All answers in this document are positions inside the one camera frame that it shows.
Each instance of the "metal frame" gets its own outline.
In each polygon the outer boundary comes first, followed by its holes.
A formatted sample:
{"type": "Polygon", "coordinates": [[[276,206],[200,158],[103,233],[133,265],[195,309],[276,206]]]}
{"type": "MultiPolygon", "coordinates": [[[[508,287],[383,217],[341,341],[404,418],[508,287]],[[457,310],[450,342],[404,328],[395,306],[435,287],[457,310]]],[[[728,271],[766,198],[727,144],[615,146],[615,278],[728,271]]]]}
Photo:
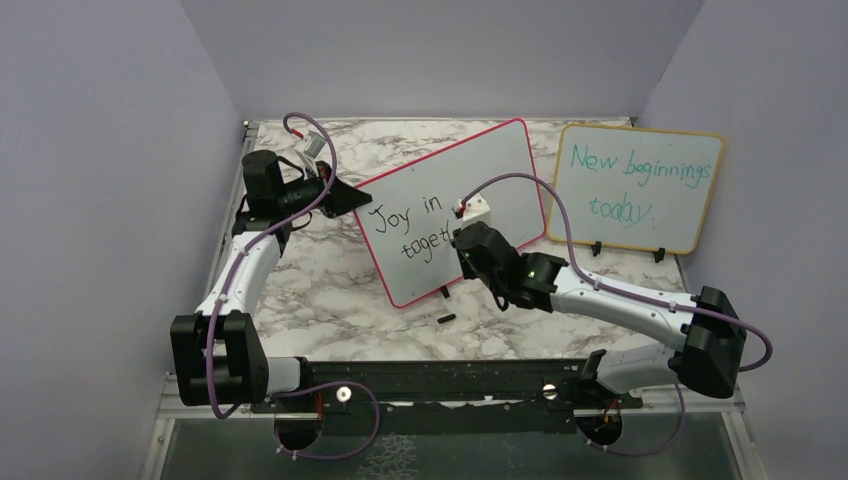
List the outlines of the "metal frame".
{"type": "MultiPolygon", "coordinates": [[[[220,248],[215,252],[214,257],[212,258],[209,276],[204,289],[204,297],[211,291],[212,285],[218,277],[219,270],[223,267],[222,260],[225,258],[224,254],[229,248],[229,244],[231,242],[230,231],[235,219],[235,212],[238,209],[241,203],[241,197],[244,194],[244,184],[241,178],[242,168],[239,160],[255,148],[260,125],[261,122],[244,122],[244,142],[242,144],[240,156],[236,159],[238,169],[230,191],[228,208],[224,212],[224,217],[222,219],[218,235],[218,238],[221,239],[221,244],[220,248]]],[[[683,279],[684,288],[686,288],[686,277],[680,266],[679,258],[677,255],[675,255],[674,258],[678,265],[681,278],[683,279]]],[[[673,387],[646,388],[640,393],[642,393],[641,399],[644,403],[644,407],[641,409],[623,410],[623,415],[655,415],[679,412],[679,400],[673,387]]],[[[755,445],[751,440],[749,430],[745,422],[744,412],[746,407],[738,387],[734,396],[730,399],[705,397],[688,389],[683,389],[683,395],[686,402],[687,412],[710,412],[722,414],[729,442],[733,449],[736,463],[739,467],[742,478],[744,480],[765,480],[767,477],[764,473],[755,445]]],[[[600,412],[601,410],[574,410],[574,415],[596,414],[600,412]]],[[[140,478],[142,480],[161,478],[176,420],[207,418],[215,418],[211,409],[186,407],[183,405],[179,397],[176,376],[169,374],[165,379],[147,457],[145,459],[140,478]]],[[[242,407],[236,411],[231,418],[308,420],[317,419],[317,415],[312,413],[253,413],[249,407],[242,407]]]]}

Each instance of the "black clip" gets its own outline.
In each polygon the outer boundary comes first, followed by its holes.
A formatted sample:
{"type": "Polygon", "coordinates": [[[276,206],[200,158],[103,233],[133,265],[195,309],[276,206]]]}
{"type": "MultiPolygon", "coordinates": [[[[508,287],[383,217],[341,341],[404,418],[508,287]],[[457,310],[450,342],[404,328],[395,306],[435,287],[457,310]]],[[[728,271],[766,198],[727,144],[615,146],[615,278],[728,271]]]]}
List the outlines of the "black clip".
{"type": "Polygon", "coordinates": [[[665,258],[665,248],[660,248],[656,252],[651,252],[654,254],[654,263],[660,263],[665,258]]]}

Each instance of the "yellow frame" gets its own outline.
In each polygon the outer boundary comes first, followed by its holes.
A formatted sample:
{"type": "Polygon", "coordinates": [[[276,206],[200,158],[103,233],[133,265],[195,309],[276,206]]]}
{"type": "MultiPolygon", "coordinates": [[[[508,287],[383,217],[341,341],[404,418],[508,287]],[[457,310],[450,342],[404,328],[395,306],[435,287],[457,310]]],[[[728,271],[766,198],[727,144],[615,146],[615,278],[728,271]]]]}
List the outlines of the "yellow frame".
{"type": "MultiPolygon", "coordinates": [[[[718,179],[718,172],[719,172],[719,169],[721,168],[721,161],[724,158],[724,138],[717,133],[690,132],[690,131],[682,131],[682,130],[664,130],[664,129],[659,129],[659,128],[612,127],[612,126],[608,126],[608,125],[596,125],[596,124],[591,124],[591,123],[573,123],[571,125],[566,125],[565,128],[562,129],[562,133],[559,136],[559,150],[557,151],[557,166],[556,166],[556,170],[554,171],[554,185],[553,185],[554,190],[556,190],[557,179],[559,179],[559,165],[560,165],[560,160],[562,159],[562,145],[563,145],[563,142],[565,142],[565,131],[568,130],[569,128],[571,128],[571,127],[605,128],[607,130],[628,130],[628,131],[638,130],[640,132],[671,133],[671,134],[675,134],[675,135],[694,135],[694,136],[697,136],[697,137],[715,137],[715,138],[718,138],[718,140],[721,142],[721,148],[718,151],[718,160],[716,161],[715,175],[713,175],[713,181],[710,182],[710,191],[707,192],[707,201],[704,202],[704,211],[701,212],[701,222],[698,224],[698,233],[695,235],[695,243],[692,244],[692,248],[689,249],[688,251],[666,250],[666,253],[672,253],[672,254],[685,255],[687,253],[692,253],[692,251],[695,250],[695,247],[698,246],[698,240],[700,240],[700,238],[701,238],[701,229],[704,226],[704,219],[707,217],[707,209],[710,206],[710,200],[712,199],[712,196],[713,196],[713,188],[715,187],[716,179],[718,179]]],[[[565,238],[558,238],[558,237],[554,237],[553,235],[551,235],[551,219],[553,218],[553,211],[554,211],[554,199],[553,199],[553,197],[551,197],[551,201],[548,204],[548,211],[547,211],[547,214],[548,214],[547,217],[548,218],[547,218],[547,222],[545,223],[545,235],[549,239],[551,239],[555,242],[567,242],[568,240],[565,239],[565,238]]],[[[581,240],[581,241],[575,241],[574,243],[579,244],[579,245],[592,245],[594,242],[581,240]]],[[[603,245],[605,247],[627,248],[627,249],[630,249],[630,250],[641,250],[641,251],[646,251],[646,252],[655,251],[654,249],[649,248],[649,247],[638,247],[638,246],[633,246],[633,245],[621,245],[621,244],[616,244],[616,243],[604,243],[603,245]]]]}

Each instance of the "red frame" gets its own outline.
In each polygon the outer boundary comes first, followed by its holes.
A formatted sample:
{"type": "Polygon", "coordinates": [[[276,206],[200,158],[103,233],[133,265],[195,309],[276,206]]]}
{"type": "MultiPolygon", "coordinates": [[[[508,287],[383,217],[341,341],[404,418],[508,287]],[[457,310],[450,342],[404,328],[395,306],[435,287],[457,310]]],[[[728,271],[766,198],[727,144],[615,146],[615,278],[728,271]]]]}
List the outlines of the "red frame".
{"type": "MultiPolygon", "coordinates": [[[[482,132],[480,132],[480,133],[476,133],[476,134],[474,134],[474,135],[471,135],[471,136],[470,136],[470,137],[468,137],[468,138],[464,138],[464,139],[462,139],[462,140],[460,140],[460,141],[458,141],[458,142],[456,142],[456,143],[452,143],[452,144],[450,144],[450,145],[448,145],[448,146],[446,146],[446,147],[444,147],[444,148],[440,148],[440,149],[436,150],[435,152],[428,153],[427,155],[424,155],[423,157],[421,157],[421,158],[419,158],[419,159],[417,159],[417,160],[413,160],[413,161],[411,161],[411,162],[409,162],[409,163],[407,163],[407,164],[401,165],[401,166],[399,166],[399,167],[395,167],[395,168],[393,168],[393,169],[391,169],[391,170],[389,170],[389,171],[387,171],[387,172],[383,172],[383,173],[381,173],[381,174],[377,175],[377,176],[376,176],[376,177],[374,177],[374,178],[369,178],[368,180],[365,180],[364,182],[362,182],[362,183],[358,184],[358,185],[356,186],[356,188],[359,188],[359,187],[363,187],[363,186],[365,186],[365,185],[368,185],[368,184],[369,184],[369,183],[371,183],[371,182],[375,182],[375,181],[377,181],[377,180],[379,180],[379,179],[381,179],[381,178],[383,178],[383,177],[386,177],[386,176],[391,175],[391,174],[393,174],[393,173],[395,173],[395,172],[398,172],[398,171],[400,171],[400,170],[403,170],[404,168],[409,168],[409,167],[411,167],[411,166],[415,165],[415,164],[416,164],[416,163],[418,163],[418,162],[422,162],[422,161],[424,161],[424,160],[426,160],[426,159],[428,159],[428,158],[430,158],[430,157],[433,157],[433,156],[435,156],[435,155],[438,155],[438,154],[440,154],[440,153],[442,153],[442,152],[444,152],[444,151],[446,151],[446,150],[449,150],[449,149],[451,149],[451,148],[454,148],[454,147],[456,147],[456,146],[462,145],[462,144],[463,144],[463,143],[465,143],[465,142],[468,142],[468,141],[474,140],[475,138],[480,137],[480,136],[483,136],[483,135],[485,135],[485,134],[487,134],[487,133],[489,133],[489,132],[491,132],[491,131],[493,131],[493,130],[497,130],[497,129],[501,128],[501,127],[505,127],[505,126],[507,126],[507,125],[509,125],[509,124],[511,124],[511,123],[513,123],[513,122],[520,122],[520,123],[521,123],[521,125],[522,125],[522,126],[524,126],[524,135],[527,137],[527,151],[528,151],[528,152],[530,152],[530,168],[532,168],[532,169],[533,169],[533,175],[535,176],[535,175],[536,175],[536,161],[535,161],[535,159],[533,158],[533,147],[530,145],[530,131],[527,129],[527,124],[524,122],[524,120],[523,120],[523,119],[521,119],[521,118],[513,118],[513,119],[511,119],[511,120],[507,120],[506,122],[499,123],[499,124],[495,125],[494,127],[487,128],[486,130],[483,130],[483,131],[482,131],[482,132]]],[[[527,245],[529,245],[529,244],[531,244],[531,243],[535,242],[536,240],[538,240],[538,239],[540,239],[540,238],[542,238],[542,237],[544,237],[544,236],[545,236],[545,228],[546,228],[545,226],[547,225],[547,222],[546,222],[546,219],[545,219],[545,207],[542,205],[542,192],[539,190],[539,185],[537,185],[537,184],[535,184],[535,183],[534,183],[534,185],[536,186],[536,195],[539,197],[539,212],[542,214],[542,232],[541,232],[541,233],[539,233],[539,236],[534,237],[534,238],[532,238],[532,239],[528,240],[527,242],[525,242],[525,243],[523,243],[522,245],[520,245],[518,248],[524,248],[524,247],[526,247],[527,245]]],[[[441,288],[442,288],[442,287],[440,286],[440,287],[436,288],[435,290],[433,290],[433,291],[431,291],[431,292],[429,292],[429,293],[425,293],[424,295],[421,295],[420,297],[416,298],[415,300],[412,300],[412,301],[411,301],[411,302],[409,302],[409,303],[406,303],[406,304],[404,304],[404,305],[398,305],[398,304],[396,304],[396,303],[395,303],[395,301],[394,301],[394,299],[392,299],[392,294],[391,294],[391,292],[389,291],[389,286],[388,286],[388,285],[386,285],[386,279],[383,277],[383,272],[382,272],[382,270],[380,270],[380,264],[379,264],[379,263],[377,263],[377,257],[374,255],[374,250],[372,250],[372,249],[371,249],[371,243],[368,241],[368,235],[366,235],[366,234],[365,234],[365,228],[362,226],[362,221],[359,219],[359,214],[356,212],[356,210],[354,210],[354,212],[353,212],[353,216],[354,216],[354,217],[356,217],[356,223],[359,225],[359,230],[362,232],[362,237],[365,239],[365,245],[368,247],[368,253],[371,255],[371,260],[374,262],[374,266],[375,266],[375,267],[377,267],[377,274],[378,274],[378,275],[380,275],[380,281],[383,283],[383,289],[386,291],[386,296],[388,296],[388,297],[389,297],[389,303],[391,303],[393,307],[395,307],[395,308],[406,308],[406,307],[408,307],[408,306],[412,305],[413,303],[415,303],[415,302],[417,302],[417,301],[419,301],[419,300],[422,300],[422,299],[424,299],[424,298],[427,298],[427,297],[429,297],[430,295],[432,295],[432,294],[434,294],[434,293],[436,293],[436,292],[438,292],[438,291],[440,291],[440,290],[441,290],[441,288]]],[[[448,282],[447,284],[445,284],[445,285],[446,285],[446,286],[447,286],[447,285],[450,285],[450,284],[452,284],[452,283],[457,282],[458,280],[462,280],[462,277],[457,277],[457,278],[455,278],[455,279],[453,279],[453,280],[449,281],[449,282],[448,282]]]]}

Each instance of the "gray floor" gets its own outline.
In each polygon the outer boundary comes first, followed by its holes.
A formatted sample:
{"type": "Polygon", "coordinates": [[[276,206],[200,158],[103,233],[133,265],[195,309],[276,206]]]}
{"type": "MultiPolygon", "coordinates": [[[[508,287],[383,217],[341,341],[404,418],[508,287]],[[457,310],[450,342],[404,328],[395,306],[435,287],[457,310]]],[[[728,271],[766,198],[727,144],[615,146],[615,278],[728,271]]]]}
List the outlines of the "gray floor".
{"type": "MultiPolygon", "coordinates": [[[[690,414],[680,442],[649,458],[604,455],[576,435],[542,433],[382,436],[348,460],[319,462],[276,455],[270,420],[179,420],[165,479],[737,479],[741,478],[721,414],[690,414]]],[[[659,445],[676,415],[625,418],[617,446],[659,445]]],[[[362,438],[321,438],[310,451],[341,453],[362,438]]]]}

